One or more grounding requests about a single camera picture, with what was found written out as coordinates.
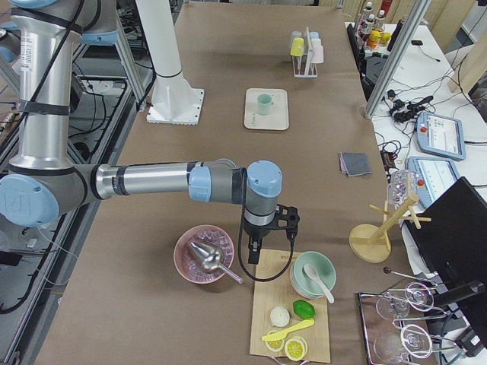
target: blue tablet device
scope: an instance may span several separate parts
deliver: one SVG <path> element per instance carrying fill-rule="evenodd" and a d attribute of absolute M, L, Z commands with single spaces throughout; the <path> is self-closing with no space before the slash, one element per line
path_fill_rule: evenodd
<path fill-rule="evenodd" d="M 419 202 L 425 208 L 460 178 L 454 161 L 449 158 L 410 157 L 406 166 L 416 173 Z"/>
<path fill-rule="evenodd" d="M 416 123 L 419 148 L 426 153 L 465 160 L 462 122 L 448 116 L 421 112 Z"/>

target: knife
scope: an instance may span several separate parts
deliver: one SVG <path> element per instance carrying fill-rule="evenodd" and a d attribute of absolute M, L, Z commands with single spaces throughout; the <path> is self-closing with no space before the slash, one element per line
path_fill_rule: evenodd
<path fill-rule="evenodd" d="M 314 325 L 314 318 L 305 319 L 299 322 L 298 324 L 292 325 L 291 327 L 284 328 L 279 332 L 262 336 L 262 341 L 269 342 L 269 341 L 283 340 L 284 338 L 286 338 L 289 332 L 297 331 L 298 329 L 305 329 L 307 327 L 311 327 L 312 325 Z"/>

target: white table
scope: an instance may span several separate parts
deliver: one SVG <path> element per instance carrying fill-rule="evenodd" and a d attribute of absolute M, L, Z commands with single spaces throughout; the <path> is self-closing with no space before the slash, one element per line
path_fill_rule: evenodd
<path fill-rule="evenodd" d="M 394 25 L 388 25 L 386 31 L 392 33 L 394 27 Z M 397 92 L 398 90 L 409 89 L 409 87 L 420 87 L 427 84 L 429 81 L 442 78 L 445 75 L 453 76 L 450 64 L 445 59 L 443 52 L 440 50 L 440 47 L 437 45 L 434 37 L 426 26 L 419 26 L 414 39 L 421 40 L 423 42 L 422 50 L 424 53 L 435 59 L 440 59 L 440 62 L 425 56 L 417 46 L 409 45 L 388 90 L 393 89 Z M 437 104 L 434 105 L 436 108 L 435 113 L 442 116 L 454 116 L 455 118 L 460 119 L 463 123 L 464 138 L 467 141 L 487 141 L 487 125 L 484 120 L 474 106 L 465 105 L 468 102 L 462 94 L 454 95 L 454 93 L 450 92 L 450 89 L 447 86 L 448 81 L 449 79 L 445 78 L 443 82 L 435 82 L 427 87 L 421 87 L 417 90 L 403 91 L 398 98 L 402 101 L 414 100 L 417 102 L 428 95 L 434 94 L 434 99 L 431 104 Z M 409 138 L 394 128 L 393 119 L 388 116 L 388 113 L 389 107 L 385 102 L 382 102 L 377 108 L 376 115 L 374 115 L 372 119 L 375 131 L 384 136 L 386 141 L 396 139 L 400 141 L 403 146 L 408 145 Z M 401 129 L 404 128 L 404 125 L 396 125 Z M 409 133 L 413 128 L 413 123 L 410 123 L 405 132 Z M 377 143 L 382 143 L 382 137 L 379 135 L 376 136 Z M 411 156 L 432 156 L 419 150 L 415 135 L 411 140 L 410 149 L 403 148 L 399 152 L 396 166 L 399 169 L 404 169 L 406 158 Z M 461 176 L 465 176 L 473 185 L 487 184 L 486 156 L 487 145 L 466 145 L 466 159 L 455 163 L 458 172 Z M 478 189 L 478 192 L 485 200 L 487 200 L 487 189 Z M 425 268 L 420 265 L 422 260 L 419 259 L 417 248 L 405 227 L 403 228 L 403 239 L 408 248 L 409 261 L 412 270 L 415 273 L 424 271 Z M 461 332 L 462 330 L 452 331 L 448 333 L 447 337 L 456 338 Z M 456 351 L 450 353 L 445 351 L 448 360 L 451 360 L 455 353 Z M 456 362 L 456 364 L 459 365 L 481 365 L 486 363 L 487 350 L 485 349 L 474 358 L 464 356 Z"/>

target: cutting board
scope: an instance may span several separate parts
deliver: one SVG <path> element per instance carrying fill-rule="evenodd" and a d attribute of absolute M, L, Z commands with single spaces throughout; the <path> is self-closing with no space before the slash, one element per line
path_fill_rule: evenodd
<path fill-rule="evenodd" d="M 300 255 L 295 252 L 293 261 Z M 256 267 L 256 276 L 258 278 L 268 278 L 280 272 L 285 263 L 289 260 L 288 251 L 277 251 L 273 249 L 263 249 L 260 252 L 259 264 Z M 288 270 L 274 281 L 262 283 L 256 281 L 253 290 L 253 309 L 252 309 L 252 330 L 250 333 L 250 354 L 260 356 L 285 357 L 284 351 L 275 353 L 271 352 L 261 337 L 272 329 L 279 330 L 282 328 L 273 327 L 270 319 L 270 313 L 275 306 L 283 306 L 291 314 L 291 321 L 288 326 L 300 322 L 302 319 L 294 314 L 292 304 L 295 300 L 306 300 L 313 304 L 316 310 L 314 326 L 301 329 L 288 334 L 287 338 L 292 335 L 303 337 L 308 343 L 308 353 L 304 359 L 318 362 L 329 363 L 329 333 L 328 333 L 328 309 L 327 301 L 324 298 L 306 299 L 294 291 L 291 286 L 290 270 Z"/>

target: label sticker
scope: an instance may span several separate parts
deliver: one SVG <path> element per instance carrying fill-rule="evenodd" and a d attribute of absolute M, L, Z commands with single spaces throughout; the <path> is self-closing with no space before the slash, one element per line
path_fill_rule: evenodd
<path fill-rule="evenodd" d="M 33 40 L 28 36 L 21 38 L 21 71 L 31 72 L 33 64 Z"/>

